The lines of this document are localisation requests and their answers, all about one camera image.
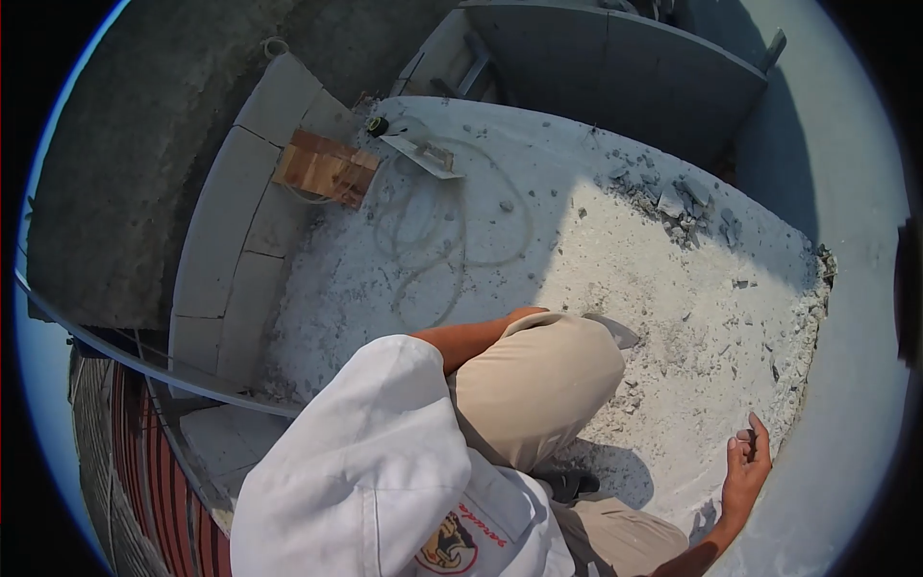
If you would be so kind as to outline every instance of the embroidered logo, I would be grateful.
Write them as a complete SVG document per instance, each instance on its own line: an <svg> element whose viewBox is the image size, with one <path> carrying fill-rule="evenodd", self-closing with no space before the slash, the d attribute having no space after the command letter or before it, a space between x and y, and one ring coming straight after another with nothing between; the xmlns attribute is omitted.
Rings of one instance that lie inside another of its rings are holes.
<svg viewBox="0 0 923 577"><path fill-rule="evenodd" d="M462 526L459 516L450 511L436 532L414 555L414 559L433 573L457 575L468 571L474 565L474 560L477 559L477 545L468 530Z"/></svg>

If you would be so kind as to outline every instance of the trowel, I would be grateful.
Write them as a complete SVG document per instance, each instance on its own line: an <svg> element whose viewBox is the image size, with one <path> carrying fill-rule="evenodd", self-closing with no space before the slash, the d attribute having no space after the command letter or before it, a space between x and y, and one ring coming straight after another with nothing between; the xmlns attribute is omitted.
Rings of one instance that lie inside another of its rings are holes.
<svg viewBox="0 0 923 577"><path fill-rule="evenodd" d="M638 341L641 340L634 331L621 324L620 322L615 322L612 319L602 315L597 315L596 313L587 313L583 315L583 317L585 319L595 320L596 322L609 329L609 333L612 334L612 338L615 339L618 350L620 351L630 349L634 345L638 344Z"/></svg>

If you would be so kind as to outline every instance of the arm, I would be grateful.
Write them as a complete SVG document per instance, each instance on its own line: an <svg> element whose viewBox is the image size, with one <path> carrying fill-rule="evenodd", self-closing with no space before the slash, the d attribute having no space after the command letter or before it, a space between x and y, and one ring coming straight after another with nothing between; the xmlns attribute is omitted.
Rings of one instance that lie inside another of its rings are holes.
<svg viewBox="0 0 923 577"><path fill-rule="evenodd" d="M410 336L432 344L442 353L442 369L448 376L499 341L503 331L514 321L547 310L541 307L521 307L500 319L423 329Z"/></svg>
<svg viewBox="0 0 923 577"><path fill-rule="evenodd" d="M695 547L658 567L651 577L700 577L730 547L744 528L763 482L773 468L769 432L749 414L752 429L727 441L727 478L721 492L721 519Z"/></svg>

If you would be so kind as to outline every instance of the beige trousers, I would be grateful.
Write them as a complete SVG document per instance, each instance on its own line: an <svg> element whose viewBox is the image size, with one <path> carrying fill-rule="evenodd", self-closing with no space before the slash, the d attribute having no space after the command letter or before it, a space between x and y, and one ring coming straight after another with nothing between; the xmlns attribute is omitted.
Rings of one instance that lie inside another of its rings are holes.
<svg viewBox="0 0 923 577"><path fill-rule="evenodd" d="M616 392L625 361L606 327L560 313L520 319L449 377L461 432L491 463L529 473ZM603 493L552 503L578 575L647 575L689 546L675 526Z"/></svg>

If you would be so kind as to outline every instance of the hand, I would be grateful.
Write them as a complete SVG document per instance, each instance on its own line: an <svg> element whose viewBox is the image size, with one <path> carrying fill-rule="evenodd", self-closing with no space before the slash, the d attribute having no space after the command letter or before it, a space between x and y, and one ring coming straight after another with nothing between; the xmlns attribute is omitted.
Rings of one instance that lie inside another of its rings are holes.
<svg viewBox="0 0 923 577"><path fill-rule="evenodd" d="M721 492L722 521L737 531L747 522L773 462L769 457L769 431L759 417L749 414L753 428L740 430L727 440L727 478Z"/></svg>
<svg viewBox="0 0 923 577"><path fill-rule="evenodd" d="M505 320L507 321L507 326L513 324L519 319L528 317L529 315L534 315L535 313L546 313L548 312L547 308L544 307L519 307L513 312L509 313Z"/></svg>

